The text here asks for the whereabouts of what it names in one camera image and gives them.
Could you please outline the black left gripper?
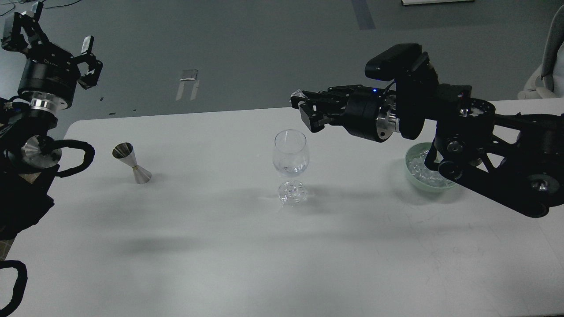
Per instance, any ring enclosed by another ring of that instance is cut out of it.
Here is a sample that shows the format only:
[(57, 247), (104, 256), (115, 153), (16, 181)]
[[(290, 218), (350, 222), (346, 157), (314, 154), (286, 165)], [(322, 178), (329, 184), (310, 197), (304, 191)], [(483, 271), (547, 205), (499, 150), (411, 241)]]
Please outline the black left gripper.
[[(39, 21), (44, 3), (34, 2), (30, 12), (15, 12), (4, 25), (1, 47), (7, 52), (26, 55), (26, 64), (18, 87), (18, 96), (30, 102), (38, 94), (57, 97), (60, 109), (72, 106), (77, 82), (86, 89), (97, 85), (103, 63), (93, 54), (93, 36), (83, 40), (81, 54), (73, 56), (67, 50), (51, 44)], [(79, 76), (78, 65), (85, 63), (87, 71)]]

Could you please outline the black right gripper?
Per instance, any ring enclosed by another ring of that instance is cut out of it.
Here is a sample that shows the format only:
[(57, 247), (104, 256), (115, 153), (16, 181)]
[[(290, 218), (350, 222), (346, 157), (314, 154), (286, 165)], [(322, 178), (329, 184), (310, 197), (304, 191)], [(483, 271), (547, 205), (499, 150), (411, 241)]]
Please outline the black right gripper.
[(312, 133), (326, 125), (343, 126), (353, 136), (381, 143), (397, 132), (395, 92), (363, 85), (302, 92), (306, 98), (290, 98), (290, 104), (299, 108), (301, 120)]

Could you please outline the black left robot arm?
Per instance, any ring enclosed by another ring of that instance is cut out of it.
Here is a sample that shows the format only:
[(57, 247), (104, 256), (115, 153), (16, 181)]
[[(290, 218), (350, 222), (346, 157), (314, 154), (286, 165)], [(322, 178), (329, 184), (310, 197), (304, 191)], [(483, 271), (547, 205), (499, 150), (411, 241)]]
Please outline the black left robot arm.
[(93, 54), (93, 37), (79, 55), (51, 42), (40, 26), (42, 0), (30, 11), (6, 18), (1, 47), (26, 57), (15, 96), (1, 99), (0, 238), (11, 241), (36, 225), (54, 206), (48, 191), (54, 179), (86, 170), (95, 150), (87, 142), (55, 140), (48, 131), (57, 112), (73, 104), (76, 87), (93, 88), (103, 63)]

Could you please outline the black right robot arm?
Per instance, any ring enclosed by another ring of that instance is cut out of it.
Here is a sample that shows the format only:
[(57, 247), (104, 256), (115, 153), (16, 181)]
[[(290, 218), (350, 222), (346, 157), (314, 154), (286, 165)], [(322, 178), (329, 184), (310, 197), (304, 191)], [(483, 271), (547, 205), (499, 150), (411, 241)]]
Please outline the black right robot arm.
[(496, 113), (471, 87), (404, 88), (347, 85), (290, 97), (310, 132), (342, 126), (356, 137), (415, 139), (436, 123), (425, 166), (446, 179), (530, 218), (563, 204), (563, 116)]

